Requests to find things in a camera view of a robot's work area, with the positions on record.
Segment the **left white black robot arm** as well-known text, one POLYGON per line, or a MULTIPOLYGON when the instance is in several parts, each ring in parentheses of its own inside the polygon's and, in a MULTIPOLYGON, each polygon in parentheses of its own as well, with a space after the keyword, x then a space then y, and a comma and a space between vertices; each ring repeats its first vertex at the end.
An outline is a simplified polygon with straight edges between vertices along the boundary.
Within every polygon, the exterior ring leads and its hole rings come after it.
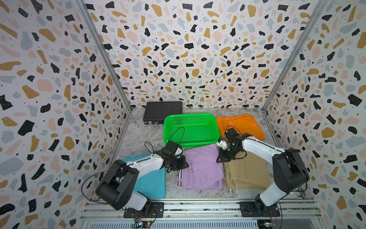
POLYGON ((146 212, 151 200, 140 192, 135 192, 137 180, 153 171, 167 169, 179 171, 189 167, 183 156, 183 147, 169 140, 161 150, 137 161, 116 160, 106 172, 96 188, 96 195, 115 210, 122 208, 146 212))

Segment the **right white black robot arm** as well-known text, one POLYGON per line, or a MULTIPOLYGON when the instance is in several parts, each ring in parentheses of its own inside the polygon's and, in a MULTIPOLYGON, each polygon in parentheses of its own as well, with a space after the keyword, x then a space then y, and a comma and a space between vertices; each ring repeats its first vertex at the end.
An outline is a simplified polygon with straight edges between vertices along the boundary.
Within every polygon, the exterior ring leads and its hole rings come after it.
POLYGON ((217 163, 236 160, 239 152, 251 152, 273 167, 274 183, 255 198, 254 206, 259 213, 273 207, 290 192, 307 185, 309 174, 299 150, 277 148, 258 140, 251 134, 238 134, 234 128, 225 131, 227 146, 219 149, 217 163))

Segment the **khaki pants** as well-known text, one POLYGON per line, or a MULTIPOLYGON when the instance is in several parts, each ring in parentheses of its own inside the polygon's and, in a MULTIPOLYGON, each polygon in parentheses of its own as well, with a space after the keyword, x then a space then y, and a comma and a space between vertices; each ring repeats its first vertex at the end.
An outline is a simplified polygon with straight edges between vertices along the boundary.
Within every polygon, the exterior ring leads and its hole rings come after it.
POLYGON ((225 181, 228 188, 263 191, 272 184, 264 159, 251 152, 240 152, 237 157, 237 160, 224 163, 225 181))

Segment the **purple pants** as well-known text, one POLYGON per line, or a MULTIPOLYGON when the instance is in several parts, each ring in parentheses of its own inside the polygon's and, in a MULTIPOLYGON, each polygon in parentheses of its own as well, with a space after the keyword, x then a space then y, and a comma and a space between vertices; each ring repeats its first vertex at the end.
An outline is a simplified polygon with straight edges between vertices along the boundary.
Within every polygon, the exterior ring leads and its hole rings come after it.
POLYGON ((216 160, 219 146, 211 144, 183 152, 189 167, 177 173, 177 185, 186 190, 221 190, 224 167, 216 160))

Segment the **teal pants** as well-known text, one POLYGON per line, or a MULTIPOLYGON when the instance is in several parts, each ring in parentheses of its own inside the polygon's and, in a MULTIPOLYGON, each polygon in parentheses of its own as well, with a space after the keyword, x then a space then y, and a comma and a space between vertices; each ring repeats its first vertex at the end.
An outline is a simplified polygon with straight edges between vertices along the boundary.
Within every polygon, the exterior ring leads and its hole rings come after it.
POLYGON ((166 171, 165 169, 152 171, 137 179, 135 192, 140 192, 150 199, 166 197, 166 171))

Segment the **orange pants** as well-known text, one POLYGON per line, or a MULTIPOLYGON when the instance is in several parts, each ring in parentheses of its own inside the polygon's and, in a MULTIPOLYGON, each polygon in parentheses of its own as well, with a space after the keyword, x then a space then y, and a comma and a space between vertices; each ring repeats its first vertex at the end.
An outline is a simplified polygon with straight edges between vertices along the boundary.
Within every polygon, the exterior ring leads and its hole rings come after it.
POLYGON ((261 130, 259 124, 256 122, 253 116, 249 114, 242 114, 237 116, 226 116, 226 117, 216 117, 216 122, 218 125, 220 137, 225 137, 225 131, 234 128, 237 133, 241 134, 251 134, 259 140, 265 140, 266 137, 261 130))

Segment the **green plastic basket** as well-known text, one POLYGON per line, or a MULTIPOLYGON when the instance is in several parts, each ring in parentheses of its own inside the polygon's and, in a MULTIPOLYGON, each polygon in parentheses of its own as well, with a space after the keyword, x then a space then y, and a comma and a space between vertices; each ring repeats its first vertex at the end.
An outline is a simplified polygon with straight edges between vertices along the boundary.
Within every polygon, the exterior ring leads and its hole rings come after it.
POLYGON ((209 113, 175 114, 164 121, 164 143, 169 140, 183 148, 214 144, 220 138, 214 115, 209 113))

